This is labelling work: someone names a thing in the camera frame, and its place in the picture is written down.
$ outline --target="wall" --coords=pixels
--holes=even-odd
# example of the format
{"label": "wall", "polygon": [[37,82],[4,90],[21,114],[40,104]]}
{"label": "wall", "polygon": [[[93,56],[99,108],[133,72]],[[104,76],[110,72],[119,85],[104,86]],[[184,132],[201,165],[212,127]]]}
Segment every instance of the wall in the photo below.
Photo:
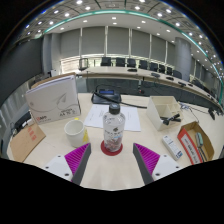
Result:
{"label": "wall", "polygon": [[0,64],[0,107],[20,85],[42,73],[42,38],[13,48]]}

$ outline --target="conference table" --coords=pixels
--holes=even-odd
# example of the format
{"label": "conference table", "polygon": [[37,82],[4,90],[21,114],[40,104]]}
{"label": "conference table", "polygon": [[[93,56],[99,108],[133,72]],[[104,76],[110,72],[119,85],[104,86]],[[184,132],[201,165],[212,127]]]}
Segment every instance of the conference table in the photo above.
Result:
{"label": "conference table", "polygon": [[[197,96],[202,97],[204,100],[210,102],[210,105],[214,105],[215,108],[219,108],[223,111],[222,107],[218,103],[218,101],[212,97],[210,94],[205,92],[204,90],[200,89],[199,87],[184,81],[182,79],[178,79],[176,77],[165,75],[159,72],[153,72],[144,69],[137,69],[137,72],[128,71],[129,67],[108,67],[108,66],[98,66],[98,67],[90,67],[86,70],[80,72],[78,75],[82,76],[83,78],[103,78],[103,79],[129,79],[129,80],[139,80],[139,81],[146,81],[146,82],[157,82],[162,85],[170,86],[175,89],[184,90],[190,93],[193,93]],[[160,77],[156,78],[152,74],[156,73],[159,74]]]}
{"label": "conference table", "polygon": [[[83,122],[93,105],[91,96],[92,94],[90,93],[78,94],[81,107],[81,115],[78,116],[78,118]],[[138,106],[147,106],[149,101],[149,97],[130,95],[122,95],[122,99],[125,103]],[[197,110],[207,112],[206,108],[196,105],[191,106]],[[201,128],[207,136],[209,136],[213,145],[215,151],[213,160],[218,159],[224,144],[224,117],[216,115],[215,120],[213,120],[209,114],[201,113],[197,110],[194,110],[193,115],[189,109],[183,109],[182,113],[184,118],[180,124],[163,131],[157,131],[147,117],[146,109],[138,108],[137,112],[141,131],[124,131],[122,140],[123,149],[116,156],[105,155],[100,148],[100,144],[103,141],[103,129],[88,126],[87,131],[91,143],[91,154],[80,186],[101,190],[122,190],[143,187],[144,181],[133,154],[133,143],[145,146],[159,155],[170,155],[169,151],[162,143],[162,137],[164,135],[169,135],[183,153],[183,156],[177,161],[179,166],[182,168],[191,166],[191,162],[177,139],[177,135],[181,125],[196,121],[196,117],[199,119]],[[73,119],[74,118],[68,118],[39,125],[46,137],[32,150],[24,163],[43,168],[58,154],[66,155],[73,151],[74,148],[70,145],[64,132],[65,124]],[[14,160],[10,144],[8,145],[7,154],[10,160]]]}

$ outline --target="white paper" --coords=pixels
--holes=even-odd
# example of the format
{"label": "white paper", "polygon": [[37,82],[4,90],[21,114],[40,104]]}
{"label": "white paper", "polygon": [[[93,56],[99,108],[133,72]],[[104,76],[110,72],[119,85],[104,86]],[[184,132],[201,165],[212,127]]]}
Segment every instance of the white paper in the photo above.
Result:
{"label": "white paper", "polygon": [[[103,115],[109,111],[109,105],[93,104],[85,121],[85,126],[103,128]],[[125,131],[141,131],[138,111],[136,107],[121,106],[121,113],[124,114],[126,121]]]}

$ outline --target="paper cup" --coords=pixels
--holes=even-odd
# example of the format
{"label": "paper cup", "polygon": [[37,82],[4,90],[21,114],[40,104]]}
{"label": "paper cup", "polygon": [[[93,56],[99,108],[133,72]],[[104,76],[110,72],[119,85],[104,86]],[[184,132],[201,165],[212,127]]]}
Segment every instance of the paper cup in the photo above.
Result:
{"label": "paper cup", "polygon": [[70,144],[77,148],[89,143],[87,130],[80,120],[69,121],[64,127],[67,139]]}

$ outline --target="chair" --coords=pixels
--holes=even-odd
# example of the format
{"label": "chair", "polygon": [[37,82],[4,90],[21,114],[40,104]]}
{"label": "chair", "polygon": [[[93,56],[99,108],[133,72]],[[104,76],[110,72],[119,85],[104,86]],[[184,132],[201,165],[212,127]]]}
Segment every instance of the chair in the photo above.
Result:
{"label": "chair", "polygon": [[135,67],[136,67],[135,59],[133,59],[133,58],[128,58],[128,64],[127,64],[127,67],[135,68]]}
{"label": "chair", "polygon": [[180,72],[178,72],[177,70],[173,70],[173,77],[182,79],[182,74]]}
{"label": "chair", "polygon": [[88,58],[80,58],[79,59],[79,71],[83,71],[89,67]]}
{"label": "chair", "polygon": [[166,74],[167,75],[172,75],[173,74],[173,69],[171,67],[166,68]]}
{"label": "chair", "polygon": [[145,60],[140,60],[138,68],[148,70],[148,62]]}
{"label": "chair", "polygon": [[102,57],[102,61],[100,66],[111,66],[111,58],[110,57]]}
{"label": "chair", "polygon": [[197,79],[194,79],[191,83],[204,90],[204,86]]}
{"label": "chair", "polygon": [[151,62],[151,63],[150,63],[150,68],[149,68],[149,70],[150,70],[150,71],[157,72],[157,70],[158,70],[158,64]]}
{"label": "chair", "polygon": [[159,65],[159,72],[165,74],[165,66]]}
{"label": "chair", "polygon": [[117,67],[125,67],[125,58],[116,58]]}

